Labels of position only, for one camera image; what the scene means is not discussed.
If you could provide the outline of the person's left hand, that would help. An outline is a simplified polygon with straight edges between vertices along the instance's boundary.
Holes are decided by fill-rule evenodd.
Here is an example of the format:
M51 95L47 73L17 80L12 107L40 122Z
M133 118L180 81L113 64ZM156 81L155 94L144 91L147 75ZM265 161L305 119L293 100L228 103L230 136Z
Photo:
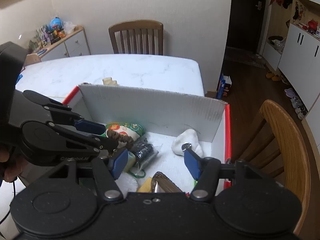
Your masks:
M1 163L9 163L4 170L3 179L6 182L11 183L23 172L24 168L28 165L28 161L22 156L15 158L15 160L9 159L9 151L5 148L1 148Z

